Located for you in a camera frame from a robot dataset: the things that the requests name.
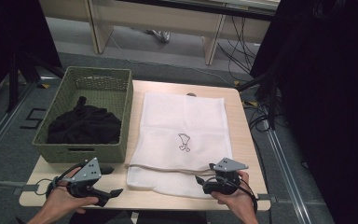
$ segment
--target table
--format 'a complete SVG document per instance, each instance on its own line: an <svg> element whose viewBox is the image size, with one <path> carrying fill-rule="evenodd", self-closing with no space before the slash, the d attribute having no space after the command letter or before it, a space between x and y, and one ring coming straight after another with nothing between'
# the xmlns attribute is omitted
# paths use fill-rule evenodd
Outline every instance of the table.
<svg viewBox="0 0 358 224"><path fill-rule="evenodd" d="M131 121L128 139L127 156L124 163L108 164L115 168L111 175L103 177L94 185L96 189L110 191L112 189L124 189L119 197L109 200L104 208L110 209L153 209L153 210L227 210L225 205L217 204L216 200L190 199L158 194L153 191L132 190L126 184L127 168L131 156L135 150L139 124L142 114L142 106L145 92L169 92L176 94L194 93L199 97L225 98L226 113L233 158L236 161L246 163L250 168L246 171L250 175L250 185L255 194L267 194L266 185L261 173L258 158L248 124L244 115L241 99L237 91L229 88L217 88L162 82L150 82L133 80L133 101ZM62 174L73 164L47 163L42 157L39 158L29 180L28 185L33 185L43 178L54 178ZM48 181L41 183L39 188L44 188ZM34 192L23 192L20 204L23 206L42 206L45 196L38 196ZM268 210L270 202L260 200L259 210Z"/></svg>
<svg viewBox="0 0 358 224"><path fill-rule="evenodd" d="M46 17L85 21L89 23L94 51L103 53L114 26L170 31L202 36L206 64L212 64L219 38L238 40L232 19L225 15L197 10L148 5L147 1L114 0L39 0ZM280 0L186 0L173 1L209 7L236 8L243 11L260 10L274 13ZM240 29L242 17L235 17ZM246 19L244 41L260 44L269 28L269 21Z"/></svg>

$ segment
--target hand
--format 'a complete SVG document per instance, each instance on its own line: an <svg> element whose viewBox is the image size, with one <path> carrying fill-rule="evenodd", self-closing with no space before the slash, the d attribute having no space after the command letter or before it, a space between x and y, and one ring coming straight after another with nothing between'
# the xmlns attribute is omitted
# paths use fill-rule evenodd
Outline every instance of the hand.
<svg viewBox="0 0 358 224"><path fill-rule="evenodd" d="M68 177L72 177L80 167L73 170L68 174ZM60 187L55 188L48 199L43 204L42 209L32 218L28 224L38 223L54 223L60 218L64 217L72 211L77 211L80 214L84 214L86 210L81 208L91 204L96 204L98 198L87 197L87 198L75 198L66 189L67 182L60 181Z"/></svg>
<svg viewBox="0 0 358 224"><path fill-rule="evenodd" d="M246 181L246 183L249 184L249 175L247 173L242 171L237 171L237 173L243 181ZM242 182L241 187L249 190L248 186ZM227 207L234 213L234 215L237 216L243 223L257 223L252 199L242 190L237 189L237 191L231 195L225 195L214 191L211 193L211 195L217 200L217 203L227 205Z"/></svg>

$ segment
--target cable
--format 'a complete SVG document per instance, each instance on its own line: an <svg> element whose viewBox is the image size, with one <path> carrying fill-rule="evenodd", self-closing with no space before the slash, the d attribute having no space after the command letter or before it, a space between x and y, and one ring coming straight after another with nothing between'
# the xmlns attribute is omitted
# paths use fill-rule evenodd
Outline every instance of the cable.
<svg viewBox="0 0 358 224"><path fill-rule="evenodd" d="M88 161L82 161L74 166L72 166L71 168L69 168L68 170L66 170L65 172L63 172L62 175L60 176L56 176L54 177L53 180L51 180L51 182L48 184L48 188L46 189L46 192L40 195L44 195L46 194L46 198L49 196L49 194L51 193L52 190L56 189L57 187L59 187L59 183L60 181L69 173L71 173L72 171L74 171L77 167L83 167L88 163Z"/></svg>
<svg viewBox="0 0 358 224"><path fill-rule="evenodd" d="M21 182L0 181L0 187L22 188L24 185Z"/></svg>
<svg viewBox="0 0 358 224"><path fill-rule="evenodd" d="M257 110L260 110L258 107L248 107L248 108L252 108L252 109L255 109L256 111ZM255 140L254 136L252 135L251 133L251 136L252 136L252 140L255 144L255 152L257 154L257 158L260 162L260 165L261 165L261 172L263 173L263 179L264 179L264 183L266 184L266 189L267 189L267 192L269 192L269 182L268 182L268 179L267 179L267 171L266 171L266 166L264 164L264 160L263 160L263 157L261 156L261 151L260 151L260 146L257 144L257 141ZM272 223L272 212L271 212L271 209L272 209L272 205L270 207L270 209L268 210L268 223L271 224Z"/></svg>
<svg viewBox="0 0 358 224"><path fill-rule="evenodd" d="M238 41L241 43L241 46L242 46L242 49L243 49L243 55L245 56L245 61L246 63L248 64L248 69L251 70L252 69L252 63L250 62L250 59L249 59L249 54L246 53L246 49L249 50L248 46L246 45L245 43L245 35L244 35L244 27L245 27L245 18L242 18L242 27L241 27L241 34L238 33L238 29L237 29L237 25L235 24L235 21L234 21L234 17L231 17L231 20L232 20L232 23L234 25L234 28L235 28L235 32L237 34L237 38L238 38Z"/></svg>
<svg viewBox="0 0 358 224"><path fill-rule="evenodd" d="M231 45L231 47L234 48L237 52L239 52L239 53L241 53L241 54L246 54L246 52L241 51L240 49L236 49L236 48L234 47L234 45L231 44L231 41L230 41L230 40L227 40L227 42L228 42L228 44ZM248 54L248 56L251 57L251 58L253 58L253 59L255 58L255 56L253 56L253 55L249 55L249 54Z"/></svg>
<svg viewBox="0 0 358 224"><path fill-rule="evenodd" d="M43 178L43 179L40 179L39 181L37 181L36 185L39 185L40 182L45 181L45 180L50 181L50 182L53 181L52 179ZM34 191L34 194L39 195L39 196L45 195L46 193L47 193L47 191L45 191L44 193L38 193L37 190Z"/></svg>
<svg viewBox="0 0 358 224"><path fill-rule="evenodd" d="M257 209L258 209L258 204L257 204L257 198L255 197L255 194L253 193L251 187L249 186L248 183L246 183L246 181L242 180L241 181L243 183L245 183L245 185L249 188L249 190L246 190L244 189L243 187L239 186L239 185L236 185L235 183L227 180L227 183L230 184L232 187L235 187L237 189L240 189L242 190L244 193L246 193L251 199L252 199L252 203L253 203L253 206L254 206L254 210L255 210L255 213L257 212Z"/></svg>
<svg viewBox="0 0 358 224"><path fill-rule="evenodd" d="M240 37L238 37L238 41L237 41L237 44L235 45L235 47L233 48L233 50L232 50L232 52L231 52L231 54L230 54L230 58L232 58L232 56L234 55L234 53L235 53L235 50L237 49L237 46L238 46L238 44L239 43L241 43L241 38ZM248 62L246 62L247 63L247 65L248 66L244 66L246 69L243 69L247 74L249 74L250 73L250 69L249 69L249 64L248 64Z"/></svg>
<svg viewBox="0 0 358 224"><path fill-rule="evenodd" d="M252 109L254 109L255 110L255 112L252 114L252 116L250 117L250 121L249 121L249 123L248 123L248 126L249 126L249 129L250 130L252 130L254 127L256 127L257 128L257 124L260 122L260 121L263 121L263 120L265 120L265 119L268 119L268 115L266 114L266 113L264 113L264 111L262 111L260 108L259 108L260 106L258 106L258 107L247 107L247 108L252 108ZM255 116L255 113L256 112L259 112L260 114L261 114L261 116L259 116L259 117L257 117L256 119L253 119L253 117ZM265 131L267 131L269 129L269 126L267 127L267 129L265 129L265 130L259 130L258 128L257 128L257 130L258 131L260 131L260 132L265 132Z"/></svg>
<svg viewBox="0 0 358 224"><path fill-rule="evenodd" d="M233 61L240 69L242 69L243 71L247 72L248 74L249 74L250 71L247 70L247 68L246 68L238 59L234 58L232 55L229 55L229 54L222 48L222 46L221 46L219 43L217 44L217 46L219 46L219 48L222 50L222 52L229 58L229 61L228 61L228 72L229 72L229 74L230 74L233 78L235 78L235 79L237 79L237 80L239 80L239 81L246 81L246 82L248 82L249 80L240 79L240 78L234 77L234 76L232 75L231 70L230 70L231 61Z"/></svg>

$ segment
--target black curtain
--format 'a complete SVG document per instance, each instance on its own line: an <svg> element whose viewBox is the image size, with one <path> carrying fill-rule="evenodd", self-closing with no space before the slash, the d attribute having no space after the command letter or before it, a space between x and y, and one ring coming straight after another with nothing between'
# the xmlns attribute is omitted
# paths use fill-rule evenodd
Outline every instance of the black curtain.
<svg viewBox="0 0 358 224"><path fill-rule="evenodd" d="M335 1L327 2L331 9ZM284 3L292 13L299 4ZM268 29L254 75L288 36L281 28ZM358 223L358 1L331 18L313 17L291 54L276 79L286 117L335 222Z"/></svg>
<svg viewBox="0 0 358 224"><path fill-rule="evenodd" d="M17 66L29 81L37 81L34 67L23 53L35 55L61 67L48 24L37 0L0 0L0 82L8 73L9 59L16 52Z"/></svg>

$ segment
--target basket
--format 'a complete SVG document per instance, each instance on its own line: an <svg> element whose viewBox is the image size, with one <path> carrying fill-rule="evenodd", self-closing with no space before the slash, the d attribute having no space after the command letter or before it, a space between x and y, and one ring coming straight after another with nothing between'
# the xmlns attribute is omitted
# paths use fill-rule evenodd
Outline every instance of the basket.
<svg viewBox="0 0 358 224"><path fill-rule="evenodd" d="M62 83L42 121L33 145L49 163L81 162L98 158L99 162L122 163L126 158L132 105L131 70L91 67L68 67ZM121 120L115 144L48 144L48 126L59 115L71 111L80 96L87 105L106 108Z"/></svg>

